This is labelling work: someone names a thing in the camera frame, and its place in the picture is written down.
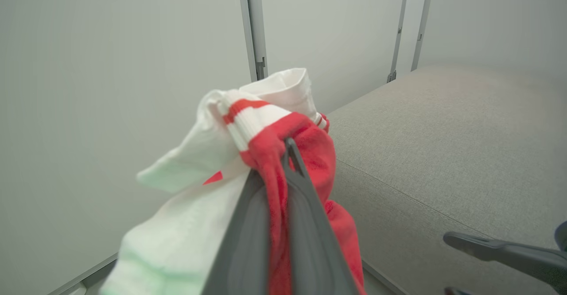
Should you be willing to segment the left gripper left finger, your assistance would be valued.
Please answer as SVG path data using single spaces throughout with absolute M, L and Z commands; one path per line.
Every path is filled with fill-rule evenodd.
M 267 295 L 271 250 L 264 181 L 251 170 L 207 277 L 203 295 Z

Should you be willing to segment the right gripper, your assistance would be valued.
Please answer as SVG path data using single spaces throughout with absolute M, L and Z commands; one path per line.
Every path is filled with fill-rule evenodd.
M 485 239 L 457 232 L 447 232 L 443 241 L 450 247 L 480 261 L 496 261 L 551 286 L 559 295 L 567 292 L 567 221 L 555 229 L 551 250 L 496 239 Z M 456 287 L 446 287 L 445 295 L 471 295 Z

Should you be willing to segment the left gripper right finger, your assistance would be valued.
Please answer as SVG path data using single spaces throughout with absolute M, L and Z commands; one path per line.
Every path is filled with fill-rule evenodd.
M 358 295 L 299 148 L 285 140 L 282 166 L 288 185 L 291 286 L 294 295 Z

